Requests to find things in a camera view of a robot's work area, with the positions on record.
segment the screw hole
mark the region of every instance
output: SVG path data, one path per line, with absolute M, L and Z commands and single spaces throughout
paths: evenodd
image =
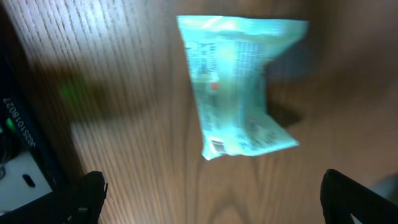
M 29 187 L 36 187 L 35 182 L 33 182 L 32 178 L 30 178 L 29 175 L 24 174 L 24 175 L 22 175 L 22 177 L 24 178 L 26 184 L 27 184 Z

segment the teal packet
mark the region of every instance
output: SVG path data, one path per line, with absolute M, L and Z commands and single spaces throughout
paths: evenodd
M 266 114 L 264 67 L 307 22 L 178 16 L 203 134 L 203 156 L 258 156 L 298 145 Z

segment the green led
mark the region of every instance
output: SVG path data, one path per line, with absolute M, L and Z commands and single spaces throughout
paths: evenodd
M 7 127 L 8 127 L 11 131 L 14 132 L 14 131 L 16 130 L 16 129 L 15 129 L 15 126 L 14 126 L 14 123 L 12 122 L 11 118 L 8 118 L 8 119 L 7 119 L 6 125 L 7 125 Z

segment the serial number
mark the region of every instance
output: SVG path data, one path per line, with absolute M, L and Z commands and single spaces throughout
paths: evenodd
M 14 103 L 10 99 L 2 99 L 3 103 L 6 105 L 8 112 L 11 114 L 12 119 L 14 120 L 14 125 L 17 126 L 25 141 L 28 143 L 30 147 L 36 147 L 36 142 L 34 141 L 32 135 L 29 130 L 26 128 L 25 122 L 19 116 L 17 108 L 14 106 Z

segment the wooden table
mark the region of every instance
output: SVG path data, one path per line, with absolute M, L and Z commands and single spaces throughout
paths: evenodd
M 103 223 L 323 223 L 327 168 L 367 186 L 398 170 L 397 1 L 2 2 L 61 159 L 109 182 Z M 286 62 L 269 83 L 270 100 L 302 118 L 287 128 L 299 147 L 202 158 L 178 14 L 311 21 L 312 72 L 291 78 Z

